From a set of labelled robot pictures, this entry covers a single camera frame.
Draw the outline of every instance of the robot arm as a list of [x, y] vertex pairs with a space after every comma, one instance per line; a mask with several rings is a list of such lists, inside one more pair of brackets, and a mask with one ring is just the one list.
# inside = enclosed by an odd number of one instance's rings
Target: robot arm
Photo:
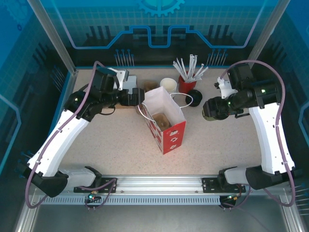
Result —
[[[288, 180], [286, 169], [280, 154], [275, 131], [275, 118], [281, 97], [273, 81], [257, 81], [249, 65], [239, 65], [228, 73], [229, 80], [215, 84], [221, 91], [221, 97], [205, 102], [203, 116], [206, 120], [224, 120], [229, 115], [235, 118], [251, 115], [261, 147], [262, 163], [260, 166], [233, 167], [219, 172], [222, 186], [228, 184], [246, 184], [254, 189], [263, 189]], [[283, 127], [280, 120], [281, 135]], [[289, 154], [286, 140], [281, 136], [289, 169], [294, 173], [295, 164]]]
[[[57, 136], [51, 141], [45, 153], [35, 170], [32, 183], [40, 188], [50, 197], [60, 194], [65, 188], [77, 186], [95, 186], [100, 184], [101, 175], [91, 167], [85, 167], [80, 170], [59, 170], [59, 165], [67, 150], [79, 135], [79, 133], [88, 125], [95, 115], [100, 114], [103, 108], [114, 108], [118, 103], [125, 106], [136, 106], [143, 102], [144, 92], [142, 89], [134, 88], [133, 94], [128, 94], [127, 89], [123, 89], [123, 82], [128, 78], [128, 71], [117, 71], [111, 68], [96, 70], [95, 76], [90, 87], [89, 96], [83, 105], [81, 111], [73, 118]], [[46, 142], [38, 152], [28, 161], [27, 165], [19, 164], [19, 171], [29, 177], [31, 170], [37, 163], [39, 154], [47, 141], [55, 131], [70, 118], [77, 108], [81, 105], [85, 92], [79, 90], [70, 95], [64, 105], [64, 111], [61, 117], [47, 138]]]

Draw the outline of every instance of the paper bag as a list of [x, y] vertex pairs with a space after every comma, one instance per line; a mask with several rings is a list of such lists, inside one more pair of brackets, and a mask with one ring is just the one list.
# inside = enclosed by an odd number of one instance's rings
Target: paper bag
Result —
[[[163, 87], [145, 93], [145, 100], [141, 112], [163, 154], [181, 146], [186, 120], [183, 116], [181, 107]], [[152, 115], [155, 114], [164, 114], [168, 118], [171, 127], [165, 131], [161, 131], [152, 118]]]

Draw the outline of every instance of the red cup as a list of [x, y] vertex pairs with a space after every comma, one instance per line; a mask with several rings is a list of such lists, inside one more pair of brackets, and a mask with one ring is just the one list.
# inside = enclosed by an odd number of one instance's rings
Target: red cup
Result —
[[184, 82], [181, 75], [179, 76], [178, 83], [179, 83], [178, 91], [179, 91], [180, 93], [185, 93], [185, 94], [187, 94], [190, 90], [194, 89], [195, 85], [197, 84], [196, 81], [191, 82], [191, 83], [186, 83], [186, 82]]

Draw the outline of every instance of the speckled countertop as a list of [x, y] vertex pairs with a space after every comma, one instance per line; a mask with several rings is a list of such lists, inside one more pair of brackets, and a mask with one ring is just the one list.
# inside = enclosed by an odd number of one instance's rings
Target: speckled countertop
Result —
[[[174, 69], [130, 69], [144, 80], [160, 82], [165, 77], [177, 79]], [[233, 166], [261, 164], [257, 134], [250, 116], [223, 121], [206, 121], [202, 115], [204, 102], [219, 96], [213, 84], [223, 70], [206, 71], [196, 85], [203, 94], [198, 107], [183, 108], [187, 120], [182, 146], [162, 155], [144, 118], [135, 109], [117, 109], [111, 116], [97, 115], [75, 139], [60, 167], [80, 168], [90, 165], [102, 174], [118, 175], [186, 175], [217, 174]], [[79, 70], [74, 91], [89, 82], [90, 70]], [[175, 101], [185, 105], [185, 96]]]

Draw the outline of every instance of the gear logo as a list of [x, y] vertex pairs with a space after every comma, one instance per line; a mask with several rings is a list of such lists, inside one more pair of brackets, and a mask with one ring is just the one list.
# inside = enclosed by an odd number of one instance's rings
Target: gear logo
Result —
[[5, 6], [11, 17], [20, 25], [27, 18], [26, 0], [0, 0], [0, 7]]
[[137, 4], [145, 13], [150, 13], [151, 16], [161, 15], [168, 16], [169, 13], [173, 14], [175, 9], [180, 9], [180, 4], [184, 0], [137, 0]]

